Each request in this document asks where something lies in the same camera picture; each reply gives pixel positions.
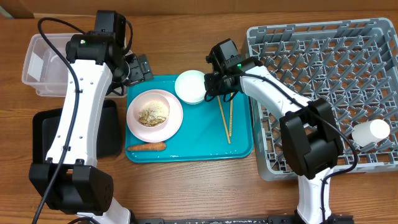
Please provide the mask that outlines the grey dishwasher rack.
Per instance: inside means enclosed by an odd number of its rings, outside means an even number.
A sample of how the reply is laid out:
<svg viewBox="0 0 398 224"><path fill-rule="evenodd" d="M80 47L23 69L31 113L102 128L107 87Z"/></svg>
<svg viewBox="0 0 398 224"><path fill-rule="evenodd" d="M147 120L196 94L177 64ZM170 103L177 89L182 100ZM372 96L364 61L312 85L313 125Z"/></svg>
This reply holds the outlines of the grey dishwasher rack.
<svg viewBox="0 0 398 224"><path fill-rule="evenodd" d="M339 129L382 119L388 138L357 149L356 172L397 170L397 31L386 18L250 27L242 53L290 89L331 104Z"/></svg>

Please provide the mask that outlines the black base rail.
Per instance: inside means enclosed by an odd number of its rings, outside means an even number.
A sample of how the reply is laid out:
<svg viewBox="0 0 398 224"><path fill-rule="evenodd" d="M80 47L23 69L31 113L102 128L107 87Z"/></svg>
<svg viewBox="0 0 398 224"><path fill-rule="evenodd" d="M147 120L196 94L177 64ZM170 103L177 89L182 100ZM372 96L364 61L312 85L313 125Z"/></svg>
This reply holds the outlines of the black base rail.
<svg viewBox="0 0 398 224"><path fill-rule="evenodd" d="M132 224L300 224L305 223L297 212L294 215L276 215L267 218L225 218L225 219L188 219L164 220L163 218L137 219Z"/></svg>

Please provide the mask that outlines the food scraps in bowl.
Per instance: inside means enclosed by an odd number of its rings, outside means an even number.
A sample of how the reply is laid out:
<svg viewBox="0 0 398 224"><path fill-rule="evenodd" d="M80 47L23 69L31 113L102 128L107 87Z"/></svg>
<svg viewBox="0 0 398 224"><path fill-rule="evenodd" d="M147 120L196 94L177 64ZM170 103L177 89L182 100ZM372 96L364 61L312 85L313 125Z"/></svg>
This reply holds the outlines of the food scraps in bowl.
<svg viewBox="0 0 398 224"><path fill-rule="evenodd" d="M156 115L155 111L142 110L138 122L147 127L156 127L163 124L166 119L166 116Z"/></svg>

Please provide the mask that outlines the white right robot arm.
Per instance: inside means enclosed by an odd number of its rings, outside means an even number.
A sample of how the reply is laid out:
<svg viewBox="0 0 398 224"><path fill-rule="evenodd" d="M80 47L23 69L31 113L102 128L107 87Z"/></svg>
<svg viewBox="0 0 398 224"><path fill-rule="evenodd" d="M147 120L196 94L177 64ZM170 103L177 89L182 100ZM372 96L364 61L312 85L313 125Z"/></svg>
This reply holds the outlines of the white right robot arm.
<svg viewBox="0 0 398 224"><path fill-rule="evenodd" d="M343 144L330 104L289 89L260 60L239 54L231 39L216 44L205 60L212 66L205 75L205 101L242 93L278 119L283 156L298 176L298 222L332 223L329 183Z"/></svg>

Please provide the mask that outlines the white round bowl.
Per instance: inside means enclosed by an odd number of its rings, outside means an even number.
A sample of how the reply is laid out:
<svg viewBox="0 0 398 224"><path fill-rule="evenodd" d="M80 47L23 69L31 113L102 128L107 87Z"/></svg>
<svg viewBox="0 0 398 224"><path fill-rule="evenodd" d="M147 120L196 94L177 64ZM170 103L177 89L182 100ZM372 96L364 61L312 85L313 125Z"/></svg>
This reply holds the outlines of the white round bowl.
<svg viewBox="0 0 398 224"><path fill-rule="evenodd" d="M205 97L205 74L198 70L187 70L181 73L175 81L177 96L187 104L196 105Z"/></svg>

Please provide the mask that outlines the pink bowl with food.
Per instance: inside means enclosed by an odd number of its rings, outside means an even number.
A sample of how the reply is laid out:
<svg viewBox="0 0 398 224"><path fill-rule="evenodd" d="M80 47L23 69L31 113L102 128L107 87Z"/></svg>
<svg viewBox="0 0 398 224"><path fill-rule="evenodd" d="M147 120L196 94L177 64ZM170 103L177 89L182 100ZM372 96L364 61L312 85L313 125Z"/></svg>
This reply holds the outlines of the pink bowl with food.
<svg viewBox="0 0 398 224"><path fill-rule="evenodd" d="M168 120L170 114L169 101L160 93L155 92L143 93L135 98L133 100L133 109L133 115L135 116L137 122L139 119L139 114L142 110L155 111L156 115L166 116L166 120Z"/></svg>

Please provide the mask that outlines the white cup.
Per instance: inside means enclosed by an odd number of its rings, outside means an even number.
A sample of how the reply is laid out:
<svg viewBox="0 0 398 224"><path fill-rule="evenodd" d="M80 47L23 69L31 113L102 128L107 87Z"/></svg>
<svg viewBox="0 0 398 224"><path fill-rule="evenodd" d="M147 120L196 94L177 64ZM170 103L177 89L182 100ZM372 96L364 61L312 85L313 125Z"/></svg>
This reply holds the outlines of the white cup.
<svg viewBox="0 0 398 224"><path fill-rule="evenodd" d="M378 143L390 135L389 125L381 119L357 124L351 133L353 141L361 147Z"/></svg>

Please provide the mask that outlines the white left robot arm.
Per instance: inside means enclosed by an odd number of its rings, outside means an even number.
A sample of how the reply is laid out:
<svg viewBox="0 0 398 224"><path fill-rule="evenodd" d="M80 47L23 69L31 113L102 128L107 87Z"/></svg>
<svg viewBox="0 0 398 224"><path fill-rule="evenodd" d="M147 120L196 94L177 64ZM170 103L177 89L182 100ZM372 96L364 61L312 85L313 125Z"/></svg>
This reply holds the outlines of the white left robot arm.
<svg viewBox="0 0 398 224"><path fill-rule="evenodd" d="M97 137L104 98L153 79L145 55L130 53L131 23L116 11L99 10L95 27L78 29L60 54L68 87L53 143L29 179L40 205L74 215L77 222L135 223L114 198L113 178L97 167Z"/></svg>

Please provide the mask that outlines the black tray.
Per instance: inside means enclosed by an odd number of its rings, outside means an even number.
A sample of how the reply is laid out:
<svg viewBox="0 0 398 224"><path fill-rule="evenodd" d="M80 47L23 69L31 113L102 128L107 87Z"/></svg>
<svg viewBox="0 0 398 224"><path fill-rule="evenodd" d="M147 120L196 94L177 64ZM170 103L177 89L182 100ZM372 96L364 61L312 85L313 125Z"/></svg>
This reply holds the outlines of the black tray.
<svg viewBox="0 0 398 224"><path fill-rule="evenodd" d="M42 164L50 149L62 109L41 111L32 119L32 162ZM113 100L105 100L99 122L97 137L97 157L117 156L122 150L121 128L118 111Z"/></svg>

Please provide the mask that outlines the teal plastic tray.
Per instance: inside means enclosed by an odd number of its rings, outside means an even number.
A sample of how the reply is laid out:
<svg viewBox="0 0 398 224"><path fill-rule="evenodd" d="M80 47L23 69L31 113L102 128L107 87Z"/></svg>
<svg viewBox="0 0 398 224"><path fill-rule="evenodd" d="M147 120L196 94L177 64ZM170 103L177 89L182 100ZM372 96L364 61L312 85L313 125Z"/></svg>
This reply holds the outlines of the teal plastic tray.
<svg viewBox="0 0 398 224"><path fill-rule="evenodd" d="M226 125L229 126L229 103L222 102ZM233 127L228 144L218 100L197 105L181 102L183 121L179 130L166 140L163 151L127 151L135 163L207 161L239 159L254 147L249 98L237 94L233 99Z"/></svg>

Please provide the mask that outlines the clear plastic bin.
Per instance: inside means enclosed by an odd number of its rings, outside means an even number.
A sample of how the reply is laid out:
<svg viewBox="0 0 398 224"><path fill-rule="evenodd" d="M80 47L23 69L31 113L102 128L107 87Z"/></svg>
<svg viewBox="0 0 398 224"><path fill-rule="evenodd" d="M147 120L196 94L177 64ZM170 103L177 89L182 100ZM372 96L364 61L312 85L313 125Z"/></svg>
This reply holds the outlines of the clear plastic bin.
<svg viewBox="0 0 398 224"><path fill-rule="evenodd" d="M65 47L74 33L46 34L55 48L66 58ZM59 56L49 47L40 34L32 36L22 71L22 82L35 88L36 94L46 97L65 97L68 87L69 69ZM124 98L126 87L115 87L119 96L110 92L106 98Z"/></svg>

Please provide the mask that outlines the pink plate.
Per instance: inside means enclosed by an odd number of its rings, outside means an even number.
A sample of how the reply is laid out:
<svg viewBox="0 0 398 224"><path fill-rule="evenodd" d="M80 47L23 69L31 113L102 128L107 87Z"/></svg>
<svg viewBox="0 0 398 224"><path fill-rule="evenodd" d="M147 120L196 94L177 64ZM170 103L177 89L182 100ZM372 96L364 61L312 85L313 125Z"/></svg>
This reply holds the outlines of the pink plate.
<svg viewBox="0 0 398 224"><path fill-rule="evenodd" d="M140 122L139 112L151 101L160 101L168 105L169 116L164 123L156 127L145 127ZM171 138L181 127L183 109L181 103L173 94L165 90L149 90L133 99L127 109L126 122L130 132L144 142L162 142Z"/></svg>

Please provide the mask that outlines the orange carrot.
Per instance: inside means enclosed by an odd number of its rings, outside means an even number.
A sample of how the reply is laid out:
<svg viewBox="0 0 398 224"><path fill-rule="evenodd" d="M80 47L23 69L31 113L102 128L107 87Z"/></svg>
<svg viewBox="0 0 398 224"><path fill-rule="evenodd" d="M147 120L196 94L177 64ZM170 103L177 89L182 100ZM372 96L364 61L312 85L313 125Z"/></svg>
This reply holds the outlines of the orange carrot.
<svg viewBox="0 0 398 224"><path fill-rule="evenodd" d="M126 148L127 151L163 151L166 148L166 143L164 142L153 142L145 143L140 145L135 145Z"/></svg>

